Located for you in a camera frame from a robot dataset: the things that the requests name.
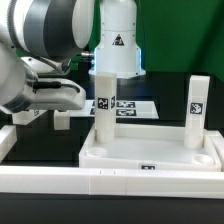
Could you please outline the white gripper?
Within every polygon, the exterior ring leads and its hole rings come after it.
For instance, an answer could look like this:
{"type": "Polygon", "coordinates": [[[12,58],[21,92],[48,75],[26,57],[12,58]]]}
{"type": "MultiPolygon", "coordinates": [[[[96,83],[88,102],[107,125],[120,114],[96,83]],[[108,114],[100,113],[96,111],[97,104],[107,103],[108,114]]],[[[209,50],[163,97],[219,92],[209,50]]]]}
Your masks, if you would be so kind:
{"type": "Polygon", "coordinates": [[[40,78],[34,83],[34,93],[32,110],[81,110],[85,106],[86,91],[68,79],[40,78]]]}

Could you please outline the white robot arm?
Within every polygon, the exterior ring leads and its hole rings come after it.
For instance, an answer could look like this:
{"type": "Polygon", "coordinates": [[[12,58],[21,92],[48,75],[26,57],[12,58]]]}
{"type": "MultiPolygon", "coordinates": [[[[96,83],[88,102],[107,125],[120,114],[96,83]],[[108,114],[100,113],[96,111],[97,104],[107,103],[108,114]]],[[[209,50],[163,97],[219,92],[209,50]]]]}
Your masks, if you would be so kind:
{"type": "Polygon", "coordinates": [[[100,5],[100,43],[94,50],[93,76],[113,72],[120,79],[144,75],[136,44],[134,0],[0,0],[0,110],[79,110],[86,92],[64,79],[42,78],[17,51],[60,65],[81,53],[92,33],[94,6],[100,5]]]}

